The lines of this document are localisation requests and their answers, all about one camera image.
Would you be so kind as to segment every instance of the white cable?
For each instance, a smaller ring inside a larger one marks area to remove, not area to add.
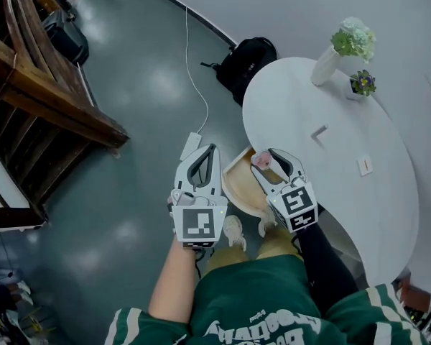
[[[208,105],[208,102],[203,97],[203,95],[201,94],[201,92],[198,90],[198,88],[196,88],[195,82],[193,82],[192,75],[190,74],[190,69],[188,68],[188,13],[187,13],[187,7],[185,7],[185,29],[187,30],[187,44],[186,44],[186,47],[185,47],[185,64],[187,64],[188,76],[190,77],[190,80],[192,81],[193,87],[195,87],[195,90],[198,92],[198,94],[203,99],[203,101],[204,101],[204,103],[206,105],[206,119],[204,120],[204,123],[201,126],[201,128],[199,128],[199,130],[196,132],[196,134],[199,134],[201,132],[201,129],[204,128],[204,126],[206,125],[206,122],[208,121],[208,117],[209,117],[209,105]]]

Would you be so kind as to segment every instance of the green t-shirt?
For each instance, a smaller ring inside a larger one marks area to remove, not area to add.
[[[284,255],[209,272],[195,290],[190,324],[136,308],[116,312],[106,345],[427,344],[391,285],[370,287],[325,315],[310,297],[302,261]]]

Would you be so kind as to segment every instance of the striped sleeve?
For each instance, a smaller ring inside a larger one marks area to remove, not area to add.
[[[351,344],[426,345],[391,285],[378,285],[340,300],[325,314]]]
[[[123,308],[115,313],[104,345],[171,345],[188,336],[184,323],[159,320],[137,308]]]

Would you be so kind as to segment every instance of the white vase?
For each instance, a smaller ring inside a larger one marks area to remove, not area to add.
[[[359,93],[354,93],[354,92],[353,92],[353,88],[351,87],[351,80],[349,80],[349,81],[345,84],[345,97],[346,97],[348,100],[360,101],[360,100],[362,100],[365,96],[364,96],[364,95],[360,95]]]
[[[341,56],[336,52],[333,46],[320,56],[311,73],[311,83],[315,86],[321,86],[328,81],[340,62]]]

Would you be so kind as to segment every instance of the baseboard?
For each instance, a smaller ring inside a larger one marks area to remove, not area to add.
[[[218,35],[224,42],[228,43],[230,46],[236,46],[236,43],[225,33],[219,30],[214,24],[209,22],[206,18],[200,16],[197,12],[190,9],[188,6],[185,6],[178,0],[169,0],[178,7],[180,7],[182,10],[185,10],[187,8],[188,14],[190,14],[193,18],[204,24],[208,29],[210,29],[212,32],[214,32],[216,35]]]

